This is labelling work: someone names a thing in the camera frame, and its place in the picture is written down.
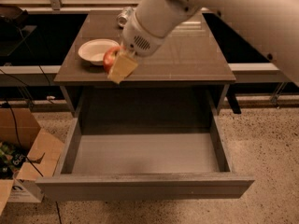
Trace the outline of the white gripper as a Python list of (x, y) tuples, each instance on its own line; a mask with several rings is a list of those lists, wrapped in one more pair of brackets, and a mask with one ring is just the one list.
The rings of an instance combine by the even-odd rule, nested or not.
[[(122, 30), (122, 44), (137, 56), (147, 57), (155, 53), (163, 44), (167, 31), (159, 29), (156, 25), (146, 28), (134, 12)], [(138, 67), (137, 61), (125, 52), (117, 55), (109, 70), (108, 78), (120, 84), (129, 77)]]

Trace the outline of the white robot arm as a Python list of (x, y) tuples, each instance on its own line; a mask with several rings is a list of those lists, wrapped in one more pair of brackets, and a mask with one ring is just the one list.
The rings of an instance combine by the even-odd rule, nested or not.
[(198, 10), (218, 15), (294, 84), (299, 84), (299, 0), (142, 0), (122, 31), (123, 45), (152, 55)]

